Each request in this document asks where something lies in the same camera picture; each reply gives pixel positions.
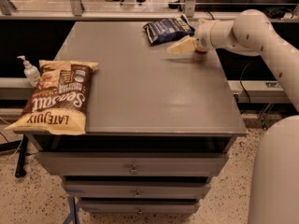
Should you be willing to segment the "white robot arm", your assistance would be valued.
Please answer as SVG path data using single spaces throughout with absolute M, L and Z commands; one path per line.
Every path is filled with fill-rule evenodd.
M 270 80 L 299 111 L 299 50 L 262 11 L 247 9 L 229 21 L 201 20 L 194 35 L 183 36 L 167 52 L 215 49 L 261 58 Z M 261 139 L 251 175 L 248 224 L 299 224 L 298 115 L 273 124 Z

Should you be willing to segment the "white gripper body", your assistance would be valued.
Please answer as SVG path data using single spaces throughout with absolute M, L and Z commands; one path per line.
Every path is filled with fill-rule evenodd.
M 197 47 L 202 49 L 211 50 L 215 47 L 212 44 L 212 29 L 219 20 L 208 21 L 204 24 L 198 24 L 198 27 L 195 29 L 194 39 L 197 44 Z

